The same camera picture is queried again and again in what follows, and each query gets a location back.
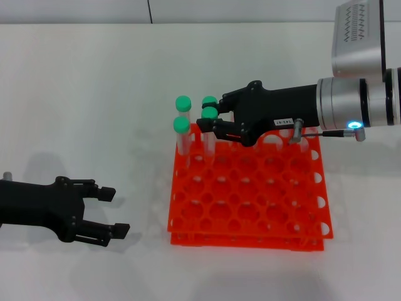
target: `label sticker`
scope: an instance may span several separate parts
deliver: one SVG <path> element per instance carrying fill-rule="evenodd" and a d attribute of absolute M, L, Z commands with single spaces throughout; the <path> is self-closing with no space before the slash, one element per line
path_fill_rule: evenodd
<path fill-rule="evenodd" d="M 292 118 L 287 118 L 287 119 L 276 119 L 274 121 L 275 125 L 289 125 L 289 124 L 294 124 L 294 120 Z"/>

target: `orange test tube rack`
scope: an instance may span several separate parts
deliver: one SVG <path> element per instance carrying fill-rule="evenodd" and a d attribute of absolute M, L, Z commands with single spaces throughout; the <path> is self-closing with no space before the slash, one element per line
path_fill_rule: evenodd
<path fill-rule="evenodd" d="M 254 147 L 218 140 L 205 157 L 196 124 L 191 136 L 189 156 L 175 150 L 173 245 L 324 250 L 333 229 L 319 138 L 288 145 L 291 130 L 282 130 Z"/>

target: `green cap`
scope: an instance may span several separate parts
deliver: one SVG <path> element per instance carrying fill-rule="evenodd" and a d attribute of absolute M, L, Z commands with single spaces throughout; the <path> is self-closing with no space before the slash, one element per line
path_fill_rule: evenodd
<path fill-rule="evenodd" d="M 178 134 L 188 133 L 190 129 L 190 123 L 187 117 L 181 116 L 174 119 L 174 130 Z"/>
<path fill-rule="evenodd" d="M 203 98 L 202 104 L 204 105 L 205 103 L 217 103 L 217 99 L 214 96 L 206 96 Z"/>
<path fill-rule="evenodd" d="M 219 112 L 214 107 L 206 107 L 202 110 L 202 118 L 217 119 Z"/>
<path fill-rule="evenodd" d="M 190 108 L 192 107 L 191 103 L 190 103 L 190 98 L 188 96 L 180 96 L 179 98 L 177 98 L 175 100 L 175 107 L 177 109 L 178 112 L 188 112 L 190 110 Z"/>

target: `white table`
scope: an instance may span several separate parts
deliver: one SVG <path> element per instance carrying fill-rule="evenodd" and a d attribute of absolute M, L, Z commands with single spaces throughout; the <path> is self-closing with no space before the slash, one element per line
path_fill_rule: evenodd
<path fill-rule="evenodd" d="M 401 23 L 387 62 L 401 66 Z M 322 139 L 336 238 L 323 253 L 169 245 L 174 100 L 262 80 L 269 89 L 331 76 L 332 23 L 0 26 L 1 172 L 117 189 L 85 218 L 130 223 L 108 248 L 44 228 L 0 229 L 0 300 L 397 300 L 401 127 L 367 141 Z"/>

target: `ventilation grille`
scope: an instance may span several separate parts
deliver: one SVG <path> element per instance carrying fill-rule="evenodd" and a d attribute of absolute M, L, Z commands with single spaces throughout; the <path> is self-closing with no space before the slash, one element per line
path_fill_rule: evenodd
<path fill-rule="evenodd" d="M 361 41 L 366 37 L 366 4 L 354 4 L 345 11 L 344 41 Z"/>

